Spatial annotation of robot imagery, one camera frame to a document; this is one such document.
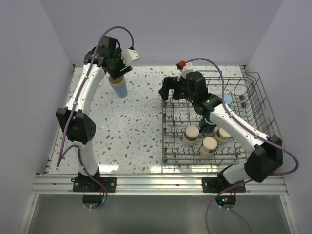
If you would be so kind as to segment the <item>tall beige cup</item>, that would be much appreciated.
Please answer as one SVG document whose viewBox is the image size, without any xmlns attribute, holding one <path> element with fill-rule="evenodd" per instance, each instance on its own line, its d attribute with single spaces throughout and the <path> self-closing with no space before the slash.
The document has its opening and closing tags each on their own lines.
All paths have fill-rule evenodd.
<svg viewBox="0 0 312 234">
<path fill-rule="evenodd" d="M 120 76 L 117 79 L 113 79 L 112 76 L 109 76 L 108 81 L 113 88 L 122 87 L 126 83 L 124 76 Z"/>
</svg>

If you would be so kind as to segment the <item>blue plastic cup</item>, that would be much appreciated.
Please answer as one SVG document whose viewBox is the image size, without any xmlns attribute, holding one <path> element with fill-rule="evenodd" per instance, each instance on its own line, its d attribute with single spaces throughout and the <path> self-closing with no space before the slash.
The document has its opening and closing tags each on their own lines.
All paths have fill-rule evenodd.
<svg viewBox="0 0 312 234">
<path fill-rule="evenodd" d="M 128 95 L 126 81 L 121 82 L 119 84 L 112 84 L 111 83 L 111 87 L 113 88 L 113 90 L 116 92 L 116 94 L 120 98 L 124 98 L 124 97 L 126 97 Z"/>
</svg>

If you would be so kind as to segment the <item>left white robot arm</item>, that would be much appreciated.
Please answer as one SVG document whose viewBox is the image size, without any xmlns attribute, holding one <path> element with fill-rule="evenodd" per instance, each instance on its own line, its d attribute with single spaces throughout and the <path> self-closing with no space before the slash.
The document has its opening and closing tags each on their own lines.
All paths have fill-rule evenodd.
<svg viewBox="0 0 312 234">
<path fill-rule="evenodd" d="M 78 174 L 87 176 L 84 186 L 92 192 L 101 187 L 101 179 L 96 176 L 99 168 L 92 144 L 96 124 L 89 117 L 91 103 L 106 74 L 122 86 L 125 84 L 123 76 L 132 70 L 131 63 L 139 58 L 133 45 L 123 50 L 116 38 L 104 36 L 84 56 L 82 75 L 71 99 L 56 111 L 62 139 L 73 142 L 77 148 Z"/>
</svg>

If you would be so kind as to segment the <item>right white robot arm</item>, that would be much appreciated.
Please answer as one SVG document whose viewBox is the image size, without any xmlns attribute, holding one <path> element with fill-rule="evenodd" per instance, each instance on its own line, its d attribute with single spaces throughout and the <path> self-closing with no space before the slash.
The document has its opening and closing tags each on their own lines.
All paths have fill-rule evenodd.
<svg viewBox="0 0 312 234">
<path fill-rule="evenodd" d="M 208 91 L 200 72 L 189 72 L 184 78 L 165 77 L 158 92 L 163 101 L 168 100 L 170 90 L 174 100 L 190 102 L 197 114 L 224 129 L 249 154 L 244 163 L 231 165 L 218 174 L 220 190 L 229 191 L 243 180 L 261 183 L 282 166 L 282 140 L 257 130 L 230 110 L 219 96 Z"/>
</svg>

